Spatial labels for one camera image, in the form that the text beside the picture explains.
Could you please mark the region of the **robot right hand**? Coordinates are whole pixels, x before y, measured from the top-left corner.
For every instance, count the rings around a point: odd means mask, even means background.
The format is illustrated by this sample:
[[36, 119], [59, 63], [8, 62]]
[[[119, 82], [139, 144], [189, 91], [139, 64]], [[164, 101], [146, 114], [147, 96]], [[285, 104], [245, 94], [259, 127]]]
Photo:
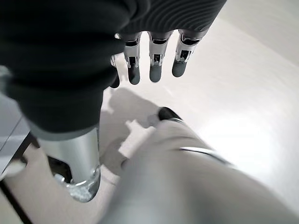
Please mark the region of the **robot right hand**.
[[15, 100], [50, 169], [75, 200], [100, 186], [103, 91], [119, 86], [115, 56], [140, 81], [140, 38], [149, 34], [149, 77], [162, 74], [168, 40], [179, 32], [172, 74], [183, 75], [223, 0], [3, 0], [0, 90]]

